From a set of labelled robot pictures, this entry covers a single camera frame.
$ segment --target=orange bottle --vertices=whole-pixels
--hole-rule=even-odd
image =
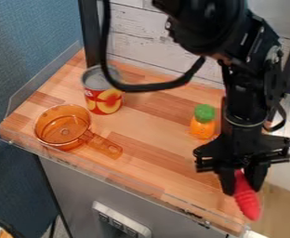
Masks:
[[[211,139],[216,132],[215,117],[214,107],[206,104],[198,105],[191,119],[191,133],[198,139]]]

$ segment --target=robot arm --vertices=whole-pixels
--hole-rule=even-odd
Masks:
[[[286,120],[280,104],[286,79],[282,78],[279,36],[248,9],[245,0],[152,0],[168,15],[166,29],[174,41],[200,58],[173,82],[137,86],[122,84],[109,74],[106,48],[111,6],[109,0],[103,3],[100,64],[109,83],[118,89],[146,92],[182,86],[203,66],[205,57],[216,59],[221,66],[226,87],[221,134],[194,150],[197,172],[216,172],[224,193],[233,195],[235,170],[243,169],[258,192],[272,164],[289,162],[290,139],[262,134],[263,128],[275,131]],[[267,128],[268,117],[276,112],[282,122]]]

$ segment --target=gray cabinet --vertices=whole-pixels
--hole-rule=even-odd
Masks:
[[[42,159],[74,238],[129,237],[99,220],[94,201],[134,219],[152,231],[153,238],[225,238],[227,234],[207,229],[190,218],[104,181],[66,166]]]

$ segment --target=wooden table top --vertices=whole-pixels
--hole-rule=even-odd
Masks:
[[[112,64],[127,81],[154,82],[171,78],[120,62]],[[23,136],[35,138],[34,121],[46,109],[64,103],[85,107],[80,81],[85,68],[84,52],[80,51],[10,114],[0,127],[18,132],[21,136],[14,140],[22,143]],[[221,229],[239,232],[246,220],[233,198],[222,193],[218,177],[213,173],[195,172],[192,151],[208,141],[198,140],[189,133],[194,107],[198,103],[211,104],[219,114],[223,95],[220,89],[194,83],[162,92],[126,94],[124,107],[119,112],[106,116],[92,115],[92,130],[123,147],[124,154],[118,160],[95,152],[86,145],[68,153],[52,153],[61,161],[101,175],[130,191],[151,196],[155,201],[192,218],[203,217]],[[38,144],[23,142],[27,142],[27,146],[38,147]],[[70,154],[82,160],[75,160]]]

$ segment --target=measuring cup handle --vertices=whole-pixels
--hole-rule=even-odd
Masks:
[[[123,153],[123,148],[121,146],[118,146],[108,139],[94,134],[89,130],[85,132],[81,139],[83,139],[89,147],[92,147],[112,159],[118,159]]]

